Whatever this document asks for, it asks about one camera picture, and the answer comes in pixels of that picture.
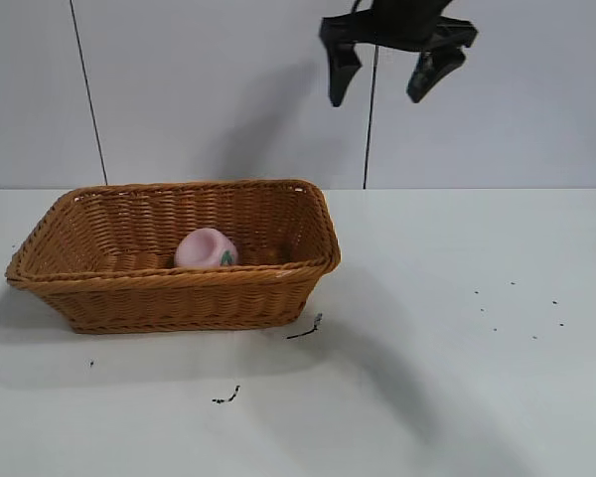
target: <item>basket rim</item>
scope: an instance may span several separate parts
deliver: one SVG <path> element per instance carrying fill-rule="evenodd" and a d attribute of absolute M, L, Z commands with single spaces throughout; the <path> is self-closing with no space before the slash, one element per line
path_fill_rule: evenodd
<path fill-rule="evenodd" d="M 277 265 L 235 265 L 231 267 L 211 269 L 177 267 L 146 268 L 143 270 L 131 271 L 83 271 L 68 273 L 29 273 L 22 269 L 23 261 L 26 259 L 34 245 L 38 243 L 38 240 L 41 239 L 42 232 L 52 227 L 55 221 L 60 220 L 62 218 L 63 208 L 68 207 L 72 201 L 78 200 L 79 197 L 90 194 L 107 195 L 124 192 L 176 192 L 181 190 L 190 191 L 223 188 L 257 189 L 261 187 L 303 188 L 315 193 L 321 219 L 328 229 L 329 253 L 311 260 L 287 262 Z M 266 275 L 266 278 L 270 279 L 272 282 L 277 282 L 278 277 L 287 275 L 291 275 L 294 278 L 298 278 L 303 274 L 313 275 L 316 270 L 320 270 L 320 273 L 324 274 L 336 268 L 340 263 L 340 260 L 340 248 L 333 229 L 333 223 L 329 215 L 325 197 L 317 186 L 308 181 L 302 179 L 256 179 L 214 182 L 127 184 L 83 187 L 69 191 L 60 196 L 40 219 L 18 251 L 13 255 L 5 275 L 10 284 L 23 289 L 46 288 L 47 286 L 59 286 L 61 284 L 70 288 L 78 285 L 86 285 L 86 288 L 99 289 L 104 283 L 106 284 L 105 287 L 110 289 L 110 285 L 115 281 L 118 281 L 117 284 L 121 284 L 127 280 L 134 281 L 147 278 L 160 278 L 161 280 L 159 281 L 165 280 L 165 282 L 172 282 L 172 284 L 177 284 L 179 281 L 185 282 L 188 285 L 193 282 L 204 282 L 205 284 L 211 284 L 212 282 L 225 283 L 226 280 L 238 284 L 240 282 L 246 282 L 246 279 L 242 279 L 243 275 L 251 279 L 252 273 L 256 273 L 256 280 L 263 279 L 264 281 Z"/>

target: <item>white wall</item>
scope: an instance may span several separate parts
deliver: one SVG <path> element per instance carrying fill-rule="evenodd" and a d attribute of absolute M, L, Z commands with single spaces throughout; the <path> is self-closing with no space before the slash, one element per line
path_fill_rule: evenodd
<path fill-rule="evenodd" d="M 76 0 L 112 183 L 303 177 L 360 188 L 373 48 L 341 109 L 321 17 L 348 0 Z"/>
<path fill-rule="evenodd" d="M 596 187 L 596 1 L 455 0 L 480 30 L 421 103 L 379 50 L 369 187 Z"/>
<path fill-rule="evenodd" d="M 102 180 L 68 0 L 0 0 L 0 187 Z"/>

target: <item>woven basket wall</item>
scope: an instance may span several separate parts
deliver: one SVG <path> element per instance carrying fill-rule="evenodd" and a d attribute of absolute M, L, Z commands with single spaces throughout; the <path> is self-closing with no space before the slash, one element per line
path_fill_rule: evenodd
<path fill-rule="evenodd" d="M 238 266 L 173 267 L 204 227 L 234 242 Z M 303 181 L 102 186 L 58 199 L 6 275 L 79 333 L 248 329 L 295 320 L 339 262 L 324 197 Z"/>

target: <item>small twig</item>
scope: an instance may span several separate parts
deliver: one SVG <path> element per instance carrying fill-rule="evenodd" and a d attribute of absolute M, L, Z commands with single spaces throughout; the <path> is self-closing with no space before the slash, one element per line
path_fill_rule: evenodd
<path fill-rule="evenodd" d="M 300 338 L 301 336 L 311 335 L 314 331 L 318 331 L 318 327 L 320 326 L 321 321 L 322 321 L 322 313 L 318 313 L 316 315 L 316 318 L 314 318 L 314 327 L 311 330 L 305 331 L 304 333 L 300 333 L 298 335 L 288 336 L 287 339 L 293 340 L 294 338 Z"/>
<path fill-rule="evenodd" d="M 215 402 L 217 404 L 223 404 L 224 402 L 232 402 L 238 394 L 238 390 L 240 390 L 240 385 L 236 386 L 233 395 L 231 395 L 229 399 L 212 399 L 212 402 Z"/>

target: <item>black robotic gripper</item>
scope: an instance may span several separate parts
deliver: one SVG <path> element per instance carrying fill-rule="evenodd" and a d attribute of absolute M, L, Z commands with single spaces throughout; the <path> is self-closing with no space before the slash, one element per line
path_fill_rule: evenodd
<path fill-rule="evenodd" d="M 408 82 L 408 95 L 419 102 L 442 78 L 466 61 L 462 47 L 470 48 L 477 29 L 464 20 L 443 17 L 452 0 L 373 0 L 368 10 L 323 18 L 320 38 L 329 60 L 329 99 L 338 107 L 362 66 L 355 51 L 367 43 L 406 52 L 419 52 Z"/>

